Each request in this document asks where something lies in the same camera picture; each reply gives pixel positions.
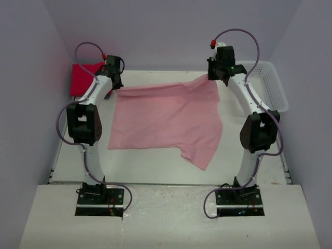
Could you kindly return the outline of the pink t shirt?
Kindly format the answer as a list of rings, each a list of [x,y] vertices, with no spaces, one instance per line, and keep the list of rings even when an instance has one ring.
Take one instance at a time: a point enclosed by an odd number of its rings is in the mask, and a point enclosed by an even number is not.
[[[217,83],[206,75],[188,82],[125,87],[117,102],[108,149],[179,148],[206,170],[223,131]]]

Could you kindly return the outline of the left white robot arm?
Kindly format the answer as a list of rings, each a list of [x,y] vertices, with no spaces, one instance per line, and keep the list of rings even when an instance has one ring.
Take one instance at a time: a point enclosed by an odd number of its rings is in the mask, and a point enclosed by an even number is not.
[[[125,67],[121,57],[107,55],[103,59],[86,93],[66,108],[68,134],[79,147],[84,164],[82,190],[94,195],[106,188],[99,157],[103,129],[98,107],[110,91],[123,87],[121,74]]]

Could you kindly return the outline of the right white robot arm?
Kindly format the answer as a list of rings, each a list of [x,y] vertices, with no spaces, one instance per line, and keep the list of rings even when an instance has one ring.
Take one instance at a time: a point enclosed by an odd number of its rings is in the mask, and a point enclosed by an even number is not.
[[[274,156],[268,152],[276,142],[280,114],[270,110],[255,90],[251,89],[247,71],[242,64],[236,64],[234,48],[212,41],[213,55],[208,61],[208,79],[220,80],[234,94],[246,115],[240,131],[240,143],[244,149],[242,163],[230,189],[241,191],[257,184],[261,160]]]

